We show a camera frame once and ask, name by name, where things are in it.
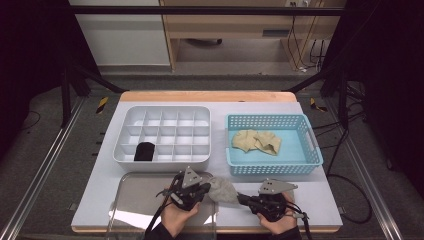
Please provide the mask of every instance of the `beige cloth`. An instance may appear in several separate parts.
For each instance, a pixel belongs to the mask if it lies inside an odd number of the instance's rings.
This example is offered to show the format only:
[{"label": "beige cloth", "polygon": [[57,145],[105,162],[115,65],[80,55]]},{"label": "beige cloth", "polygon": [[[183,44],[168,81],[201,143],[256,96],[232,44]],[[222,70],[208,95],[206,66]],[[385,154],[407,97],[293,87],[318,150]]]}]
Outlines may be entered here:
[{"label": "beige cloth", "polygon": [[281,138],[270,131],[240,130],[234,135],[232,145],[244,152],[259,149],[265,153],[277,155],[280,150]]},{"label": "beige cloth", "polygon": [[271,155],[277,155],[280,150],[281,138],[275,136],[272,132],[258,132],[255,139],[258,140],[255,143],[256,148],[262,152],[266,152]]},{"label": "beige cloth", "polygon": [[233,147],[240,148],[244,152],[248,152],[249,150],[256,149],[255,136],[257,131],[255,130],[240,130],[233,137]]}]

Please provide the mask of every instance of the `white table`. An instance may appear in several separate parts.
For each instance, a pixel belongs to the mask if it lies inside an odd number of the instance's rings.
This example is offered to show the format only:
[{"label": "white table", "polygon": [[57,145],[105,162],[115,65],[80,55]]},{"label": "white table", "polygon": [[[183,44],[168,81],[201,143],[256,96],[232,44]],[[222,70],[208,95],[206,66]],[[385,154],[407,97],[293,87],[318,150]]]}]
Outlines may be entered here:
[{"label": "white table", "polygon": [[[223,177],[234,183],[237,191],[257,195],[257,189],[264,177],[235,177],[230,174],[225,155],[225,116],[229,113],[302,113],[298,102],[142,102],[125,101],[118,103],[106,132],[96,164],[88,181],[84,195],[72,221],[75,232],[106,232],[109,210],[115,199],[119,182],[127,172],[113,159],[113,150],[125,118],[134,106],[205,106],[211,111],[211,155],[207,172]],[[294,191],[296,204],[308,213],[312,232],[335,232],[342,226],[340,214],[334,201],[322,167],[306,176],[277,177],[285,182],[298,185]],[[234,221],[237,216],[243,221]],[[216,217],[218,233],[266,232],[259,225],[258,218],[245,206],[219,204]]]}]

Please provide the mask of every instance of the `aluminum rail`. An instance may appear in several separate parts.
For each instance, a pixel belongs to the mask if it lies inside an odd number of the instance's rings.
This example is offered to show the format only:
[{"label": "aluminum rail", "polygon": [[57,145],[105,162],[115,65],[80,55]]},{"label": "aluminum rail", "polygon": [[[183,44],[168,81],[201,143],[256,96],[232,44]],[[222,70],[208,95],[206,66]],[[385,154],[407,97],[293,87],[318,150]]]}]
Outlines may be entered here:
[{"label": "aluminum rail", "polygon": [[56,159],[58,158],[63,148],[63,145],[65,144],[66,139],[68,138],[72,128],[75,125],[84,102],[85,98],[77,98],[77,101],[75,102],[72,110],[70,121],[64,128],[60,129],[55,141],[50,147],[49,152],[44,158],[43,163],[38,169],[37,174],[33,178],[24,197],[19,203],[19,206],[15,210],[15,213],[0,233],[1,240],[14,240],[18,237],[20,229],[22,228],[28,214],[32,209],[32,206],[34,205],[39,193],[41,192],[41,189],[43,188],[43,185],[46,182],[47,177],[49,176],[49,173],[53,168],[54,163],[56,162]]},{"label": "aluminum rail", "polygon": [[[334,119],[337,119],[337,103],[334,103],[334,99],[324,98],[326,106],[330,110],[330,113],[333,115]],[[364,192],[367,194],[373,212],[380,223],[380,227],[386,236],[387,240],[403,240],[403,236],[390,213],[390,210],[384,201],[384,198],[381,196],[380,191],[378,190],[374,180],[371,177],[371,174],[368,172],[364,161],[361,158],[358,150],[355,147],[355,143],[349,137],[346,138],[346,148],[348,154],[351,156],[351,161],[353,167],[358,175],[359,180],[361,181],[362,186],[364,187]]]}]

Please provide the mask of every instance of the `basket handle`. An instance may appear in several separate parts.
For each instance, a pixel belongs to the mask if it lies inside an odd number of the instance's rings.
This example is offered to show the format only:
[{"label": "basket handle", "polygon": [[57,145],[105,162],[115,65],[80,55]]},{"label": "basket handle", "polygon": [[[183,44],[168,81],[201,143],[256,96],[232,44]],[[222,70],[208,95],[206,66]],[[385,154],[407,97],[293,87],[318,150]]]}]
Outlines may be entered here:
[{"label": "basket handle", "polygon": [[318,147],[318,141],[315,137],[315,133],[312,130],[312,128],[308,128],[308,133],[309,133],[309,138],[311,139],[311,143],[312,143],[313,147],[317,148]]}]

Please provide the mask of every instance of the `human hand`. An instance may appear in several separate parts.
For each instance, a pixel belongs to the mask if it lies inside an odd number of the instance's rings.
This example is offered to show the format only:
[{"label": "human hand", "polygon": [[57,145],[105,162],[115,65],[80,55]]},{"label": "human hand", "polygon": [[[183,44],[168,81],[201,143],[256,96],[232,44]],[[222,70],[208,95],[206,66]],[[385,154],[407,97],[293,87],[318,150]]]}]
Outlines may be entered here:
[{"label": "human hand", "polygon": [[[293,199],[289,194],[283,192],[282,193],[287,202],[293,203]],[[262,214],[258,213],[257,216],[259,218],[260,224],[267,228],[273,235],[278,235],[283,232],[286,232],[292,228],[297,226],[297,219],[293,217],[293,210],[290,208],[286,208],[285,215],[280,220],[276,222],[269,222]]]},{"label": "human hand", "polygon": [[199,212],[200,203],[196,203],[190,211],[184,211],[178,208],[171,199],[168,199],[167,206],[161,214],[163,226],[175,238],[184,228],[187,220]]}]

